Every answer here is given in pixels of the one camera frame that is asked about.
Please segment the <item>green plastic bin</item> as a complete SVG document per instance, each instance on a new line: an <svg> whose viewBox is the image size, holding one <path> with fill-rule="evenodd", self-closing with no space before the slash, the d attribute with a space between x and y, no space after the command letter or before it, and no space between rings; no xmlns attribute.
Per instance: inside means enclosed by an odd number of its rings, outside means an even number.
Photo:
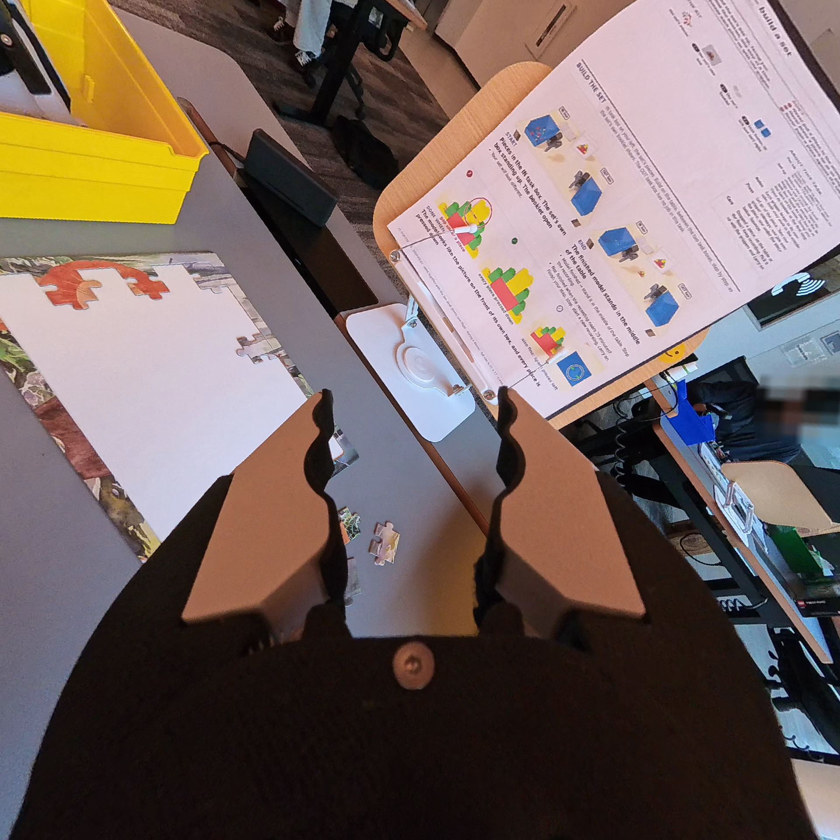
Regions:
<svg viewBox="0 0 840 840"><path fill-rule="evenodd" d="M805 583L837 583L838 572L793 526L765 524L765 530L793 573Z"/></svg>

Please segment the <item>yellow plastic bin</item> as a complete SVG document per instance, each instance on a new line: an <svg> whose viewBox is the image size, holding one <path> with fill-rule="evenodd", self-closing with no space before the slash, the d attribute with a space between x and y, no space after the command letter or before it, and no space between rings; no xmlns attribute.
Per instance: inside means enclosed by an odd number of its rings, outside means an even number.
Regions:
<svg viewBox="0 0 840 840"><path fill-rule="evenodd" d="M207 147L104 1L20 6L76 122L2 111L2 216L174 224Z"/></svg>

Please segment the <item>blue plastic bin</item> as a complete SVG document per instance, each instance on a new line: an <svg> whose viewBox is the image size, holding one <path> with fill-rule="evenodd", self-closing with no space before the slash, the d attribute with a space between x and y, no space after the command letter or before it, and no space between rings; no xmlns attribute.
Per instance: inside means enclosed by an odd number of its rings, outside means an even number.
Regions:
<svg viewBox="0 0 840 840"><path fill-rule="evenodd" d="M662 417L687 446L710 443L716 439L715 425L709 415L699 415L690 403L686 381L678 381L675 390L676 403Z"/></svg>

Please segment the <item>grey brown puzzle piece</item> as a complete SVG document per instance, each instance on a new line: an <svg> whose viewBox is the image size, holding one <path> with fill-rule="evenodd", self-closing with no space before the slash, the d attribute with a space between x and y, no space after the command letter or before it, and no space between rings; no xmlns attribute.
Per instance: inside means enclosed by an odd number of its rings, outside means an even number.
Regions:
<svg viewBox="0 0 840 840"><path fill-rule="evenodd" d="M251 339L239 336L237 342L237 356L248 358L253 364L266 361L272 356L278 358L282 351L280 342L273 335L265 335L262 332L254 333Z"/></svg>

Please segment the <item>red fan puzzle piece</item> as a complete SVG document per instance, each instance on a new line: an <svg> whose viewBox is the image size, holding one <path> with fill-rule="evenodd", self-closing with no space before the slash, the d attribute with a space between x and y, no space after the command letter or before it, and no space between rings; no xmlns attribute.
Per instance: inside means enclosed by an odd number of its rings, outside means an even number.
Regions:
<svg viewBox="0 0 840 840"><path fill-rule="evenodd" d="M53 266L36 280L45 292L48 300L56 307L71 306L75 310L86 310L89 302L97 301L96 289L102 286L98 280L86 280L81 276L83 270L99 270L109 264L103 260L78 259Z"/></svg>

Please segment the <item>cardboard sheet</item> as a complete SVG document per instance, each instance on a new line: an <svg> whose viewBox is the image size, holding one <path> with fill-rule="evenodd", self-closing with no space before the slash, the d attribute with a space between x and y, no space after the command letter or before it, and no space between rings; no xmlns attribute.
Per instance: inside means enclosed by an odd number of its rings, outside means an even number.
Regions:
<svg viewBox="0 0 840 840"><path fill-rule="evenodd" d="M721 471L751 500L763 522L793 527L803 536L838 532L837 470L764 460L730 462Z"/></svg>

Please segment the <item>clear acrylic stand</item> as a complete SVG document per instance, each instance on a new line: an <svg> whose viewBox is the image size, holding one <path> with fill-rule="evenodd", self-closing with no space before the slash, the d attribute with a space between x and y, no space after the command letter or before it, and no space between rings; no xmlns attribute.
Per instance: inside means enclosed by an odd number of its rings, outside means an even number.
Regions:
<svg viewBox="0 0 840 840"><path fill-rule="evenodd" d="M734 481L729 481L724 488L715 487L715 501L724 518L741 536L748 535L753 529L755 508L752 501Z"/></svg>

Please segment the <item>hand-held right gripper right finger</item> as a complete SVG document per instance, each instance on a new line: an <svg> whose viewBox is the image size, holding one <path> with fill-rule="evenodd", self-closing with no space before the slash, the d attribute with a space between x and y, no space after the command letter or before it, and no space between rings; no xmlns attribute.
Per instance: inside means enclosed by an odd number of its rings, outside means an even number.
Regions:
<svg viewBox="0 0 840 840"><path fill-rule="evenodd" d="M579 611L643 619L597 468L510 387L497 420L504 488L476 564L479 632L512 625L554 639Z"/></svg>

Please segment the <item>puzzle frame board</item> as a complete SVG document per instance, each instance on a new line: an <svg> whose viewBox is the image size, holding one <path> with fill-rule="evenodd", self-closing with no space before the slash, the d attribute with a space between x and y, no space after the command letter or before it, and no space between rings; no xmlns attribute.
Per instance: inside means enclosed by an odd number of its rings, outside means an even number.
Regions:
<svg viewBox="0 0 840 840"><path fill-rule="evenodd" d="M108 267L86 310L54 306L36 278L78 259ZM273 335L235 283L202 290L186 262L212 252L2 258L2 370L140 562L220 476L313 390L282 348L258 364L237 337ZM113 264L170 292L132 294Z"/></svg>

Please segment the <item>pale grey puzzle piece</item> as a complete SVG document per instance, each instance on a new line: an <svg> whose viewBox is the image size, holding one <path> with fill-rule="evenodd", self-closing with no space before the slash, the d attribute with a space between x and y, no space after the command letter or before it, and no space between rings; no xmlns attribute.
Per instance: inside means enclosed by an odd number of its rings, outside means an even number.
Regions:
<svg viewBox="0 0 840 840"><path fill-rule="evenodd" d="M400 538L401 535L395 530L393 522L378 522L375 525L374 536L369 546L369 554L373 557L375 565L394 563Z"/></svg>

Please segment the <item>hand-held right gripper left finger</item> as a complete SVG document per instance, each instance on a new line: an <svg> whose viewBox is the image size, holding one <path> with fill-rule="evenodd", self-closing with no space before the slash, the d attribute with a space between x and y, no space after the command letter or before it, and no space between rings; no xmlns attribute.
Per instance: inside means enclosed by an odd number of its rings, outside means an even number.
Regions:
<svg viewBox="0 0 840 840"><path fill-rule="evenodd" d="M255 613L288 640L321 604L344 617L348 558L326 486L333 396L309 398L234 471L189 594L189 624Z"/></svg>

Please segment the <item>printed instruction sheet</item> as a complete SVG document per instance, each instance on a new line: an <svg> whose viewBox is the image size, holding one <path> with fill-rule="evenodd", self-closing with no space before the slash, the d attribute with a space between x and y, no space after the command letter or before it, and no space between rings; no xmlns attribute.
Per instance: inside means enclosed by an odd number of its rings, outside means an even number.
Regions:
<svg viewBox="0 0 840 840"><path fill-rule="evenodd" d="M838 96L779 2L634 2L387 225L479 398L558 415L838 245Z"/></svg>

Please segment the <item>black bag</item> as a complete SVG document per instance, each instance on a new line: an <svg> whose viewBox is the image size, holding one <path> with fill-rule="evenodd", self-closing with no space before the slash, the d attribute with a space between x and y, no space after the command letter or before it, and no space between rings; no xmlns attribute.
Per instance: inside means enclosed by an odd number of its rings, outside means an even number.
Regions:
<svg viewBox="0 0 840 840"><path fill-rule="evenodd" d="M331 128L331 139L344 163L368 186L382 191L397 177L399 164L391 148L363 121L339 115Z"/></svg>

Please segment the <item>black power adapter box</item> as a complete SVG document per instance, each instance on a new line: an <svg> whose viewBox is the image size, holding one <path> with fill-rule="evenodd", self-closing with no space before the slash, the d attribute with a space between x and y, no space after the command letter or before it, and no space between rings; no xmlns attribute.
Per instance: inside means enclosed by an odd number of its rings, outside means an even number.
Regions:
<svg viewBox="0 0 840 840"><path fill-rule="evenodd" d="M242 172L319 228L337 206L329 185L262 129L251 135Z"/></svg>

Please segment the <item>black office chair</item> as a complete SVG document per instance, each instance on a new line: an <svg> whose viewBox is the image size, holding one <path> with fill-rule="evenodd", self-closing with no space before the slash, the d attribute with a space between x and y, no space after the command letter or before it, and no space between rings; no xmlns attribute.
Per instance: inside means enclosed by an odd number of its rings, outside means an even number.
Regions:
<svg viewBox="0 0 840 840"><path fill-rule="evenodd" d="M771 696L774 708L778 712L802 712L835 754L839 754L838 687L814 666L792 630L771 629L770 642L771 663L764 684L769 692L784 694Z"/></svg>

